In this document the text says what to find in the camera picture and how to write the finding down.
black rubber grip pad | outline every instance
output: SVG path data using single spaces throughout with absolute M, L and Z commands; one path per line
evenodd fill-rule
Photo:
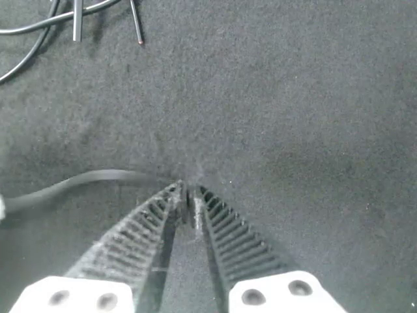
M 219 309 L 227 312 L 229 291 L 241 281 L 299 269 L 280 243 L 273 243 L 233 208 L 204 187 L 197 190 L 202 210 L 210 271 Z

wire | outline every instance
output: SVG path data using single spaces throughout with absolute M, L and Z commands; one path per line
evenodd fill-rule
M 108 7 L 111 7 L 112 5 L 115 5 L 119 1 L 120 0 L 105 0 L 95 5 L 91 5 L 83 9 L 82 15 L 90 15 L 95 12 L 104 10 Z M 57 23 L 63 23 L 73 18 L 74 12 L 67 12 L 55 16 L 55 14 L 57 13 L 58 4 L 59 0 L 53 0 L 50 11 L 48 13 L 48 17 L 43 21 L 14 29 L 0 29 L 0 35 L 11 36 L 22 35 L 44 28 L 44 30 L 41 32 L 41 34 L 39 34 L 39 37 L 37 38 L 33 47 L 29 50 L 27 55 L 14 68 L 12 68 L 6 74 L 0 77 L 0 85 L 4 84 L 7 80 L 13 77 L 13 75 L 19 72 L 27 64 L 27 62 L 35 56 L 36 52 L 39 50 L 40 46 L 42 45 L 46 36 L 48 35 L 48 32 L 52 25 L 55 25 Z
M 116 3 L 120 1 L 121 0 L 104 0 L 100 3 L 91 5 L 83 9 L 83 15 L 90 15 L 98 11 L 104 10 L 105 8 L 109 8 L 112 5 L 115 5 Z M 31 25 L 27 25 L 27 26 L 23 26 L 19 28 L 13 28 L 13 29 L 0 29 L 0 35 L 10 36 L 10 35 L 21 35 L 21 34 L 31 33 L 41 28 L 45 28 L 51 25 L 69 21 L 73 18 L 73 16 L 74 16 L 74 12 L 67 12 L 67 13 L 63 13 L 54 17 L 47 18 L 46 20 L 36 22 Z
M 81 186 L 96 181 L 120 181 L 122 183 L 156 183 L 171 184 L 172 179 L 155 178 L 150 175 L 140 173 L 138 171 L 124 170 L 96 170 L 87 171 L 85 173 L 70 177 L 60 183 L 49 186 L 45 189 L 19 196 L 17 198 L 3 198 L 0 195 L 0 220 L 7 213 L 15 213 L 24 209 L 30 209 L 45 201 L 51 200 L 56 196 L 69 191 L 71 188 Z
M 59 0 L 53 0 L 53 3 L 51 4 L 50 11 L 48 13 L 48 17 L 52 17 L 57 13 Z M 41 34 L 39 34 L 38 39 L 36 40 L 33 47 L 30 49 L 30 51 L 27 53 L 27 55 L 11 70 L 9 70 L 6 74 L 0 77 L 0 85 L 4 82 L 6 82 L 9 78 L 11 78 L 15 73 L 17 73 L 22 67 L 26 65 L 26 63 L 35 55 L 35 53 L 38 51 L 39 47 L 44 42 L 46 36 L 48 35 L 50 31 L 50 27 L 45 28 Z

black wire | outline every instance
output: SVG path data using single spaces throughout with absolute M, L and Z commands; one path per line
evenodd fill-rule
M 98 11 L 104 10 L 105 8 L 115 5 L 119 1 L 121 0 L 104 0 L 95 5 L 86 7 L 85 9 L 83 9 L 83 16 L 90 15 Z M 36 31 L 41 28 L 45 28 L 51 25 L 55 25 L 58 23 L 72 20 L 73 16 L 74 16 L 74 12 L 67 12 L 67 13 L 63 13 L 54 17 L 47 18 L 46 20 L 36 22 L 31 25 L 27 25 L 27 26 L 23 26 L 19 28 L 13 28 L 13 29 L 0 29 L 0 35 L 10 36 L 10 35 L 21 35 L 21 34 L 30 33 L 32 31 Z
M 48 18 L 54 16 L 57 13 L 59 5 L 59 0 L 53 0 L 51 4 L 50 11 L 48 13 Z M 11 78 L 15 73 L 17 73 L 22 67 L 26 65 L 26 63 L 35 55 L 38 51 L 39 47 L 44 42 L 46 36 L 48 35 L 51 27 L 45 28 L 41 34 L 39 34 L 38 39 L 36 40 L 35 44 L 33 45 L 32 49 L 28 52 L 28 54 L 11 70 L 9 70 L 6 74 L 0 77 L 0 85 L 6 82 L 9 78 Z
M 100 3 L 97 3 L 95 5 L 91 5 L 89 7 L 86 7 L 83 9 L 83 16 L 84 15 L 90 15 L 95 12 L 104 10 L 112 5 L 115 5 L 120 0 L 104 0 Z M 51 4 L 50 11 L 48 13 L 48 18 L 46 18 L 43 21 L 19 27 L 19 28 L 13 28 L 13 29 L 0 29 L 0 35 L 21 35 L 30 33 L 32 31 L 36 31 L 38 29 L 44 28 L 44 30 L 39 34 L 38 39 L 36 40 L 33 47 L 30 49 L 28 54 L 11 70 L 9 70 L 6 74 L 2 75 L 0 77 L 0 85 L 5 83 L 7 80 L 9 80 L 13 75 L 15 75 L 17 72 L 19 72 L 26 64 L 27 62 L 36 54 L 36 52 L 39 50 L 40 46 L 44 42 L 46 36 L 48 35 L 48 32 L 50 30 L 50 27 L 52 25 L 55 25 L 57 23 L 63 23 L 68 20 L 71 20 L 74 16 L 74 12 L 67 12 L 64 14 L 60 14 L 58 16 L 55 16 L 58 9 L 59 0 L 53 0 L 53 3 Z

fabric surface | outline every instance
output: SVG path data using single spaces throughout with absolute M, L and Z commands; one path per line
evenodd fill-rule
M 1 4 L 0 27 L 17 27 L 50 2 Z M 72 23 L 53 27 L 29 68 L 0 86 L 4 197 L 102 168 L 187 179 L 286 245 L 349 312 L 414 312 L 416 2 L 139 9 L 144 48 L 122 1 L 84 19 L 81 44 Z M 36 36 L 0 38 L 1 70 Z M 161 188 L 97 184 L 2 221 L 0 311 Z M 215 312 L 206 252 L 192 231 L 177 235 L 162 312 Z

